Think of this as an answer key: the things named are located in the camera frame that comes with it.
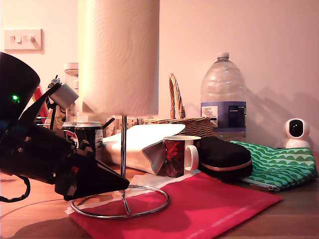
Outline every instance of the basket handle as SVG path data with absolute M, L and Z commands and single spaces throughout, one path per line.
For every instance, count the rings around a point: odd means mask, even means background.
M 176 96 L 176 101 L 178 105 L 178 115 L 181 119 L 185 118 L 185 108 L 183 106 L 183 102 L 180 95 L 180 90 L 178 87 L 178 83 L 176 77 L 173 73 L 169 75 L 169 91 L 170 91 L 170 118 L 175 119 L 175 98 L 174 93 Z

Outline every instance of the metal lamp stand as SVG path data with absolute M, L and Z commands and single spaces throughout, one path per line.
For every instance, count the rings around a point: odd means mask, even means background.
M 125 169 L 126 169 L 126 130 L 127 130 L 126 125 L 127 125 L 127 116 L 122 116 L 122 138 L 121 138 L 121 177 L 122 178 L 126 178 L 126 174 L 125 174 Z M 150 186 L 142 186 L 142 185 L 129 185 L 129 188 L 147 189 L 147 190 L 162 193 L 165 196 L 166 201 L 161 206 L 154 208 L 152 210 L 139 212 L 139 213 L 132 213 L 130 211 L 128 202 L 126 200 L 125 190 L 122 190 L 121 191 L 122 201 L 123 201 L 125 209 L 126 209 L 125 215 L 100 215 L 100 214 L 85 212 L 85 211 L 79 209 L 75 205 L 75 200 L 72 201 L 71 208 L 73 210 L 75 210 L 76 212 L 78 212 L 79 214 L 84 215 L 84 216 L 88 216 L 88 217 L 100 218 L 100 219 L 116 219 L 116 218 L 135 218 L 135 217 L 143 216 L 146 214 L 151 214 L 151 213 L 157 212 L 157 211 L 165 208 L 168 205 L 169 195 L 161 189 L 158 189 L 155 187 L 150 187 Z

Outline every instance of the wicker basket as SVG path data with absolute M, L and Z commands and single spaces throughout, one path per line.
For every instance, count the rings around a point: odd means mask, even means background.
M 169 76 L 169 91 L 170 91 L 170 118 L 171 119 L 145 119 L 144 124 L 152 124 L 152 123 L 182 123 L 186 125 L 186 127 L 180 132 L 178 135 L 192 135 L 192 136 L 200 136 L 207 137 L 213 135 L 213 124 L 210 122 L 209 117 L 205 118 L 186 118 L 185 109 L 183 106 L 183 102 L 180 96 L 179 87 L 177 84 L 176 77 L 174 74 L 170 74 Z M 175 99 L 178 105 L 178 114 L 180 119 L 175 118 Z

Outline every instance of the plastic water bottle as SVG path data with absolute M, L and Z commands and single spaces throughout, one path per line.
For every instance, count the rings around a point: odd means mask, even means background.
M 246 85 L 240 70 L 229 60 L 228 52 L 217 55 L 217 61 L 202 81 L 200 113 L 211 118 L 216 137 L 245 141 Z

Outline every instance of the green fabric pouch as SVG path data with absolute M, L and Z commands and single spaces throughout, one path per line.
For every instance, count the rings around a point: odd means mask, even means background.
M 315 158 L 308 148 L 271 148 L 267 146 L 231 141 L 250 151 L 253 172 L 242 181 L 279 192 L 318 178 Z

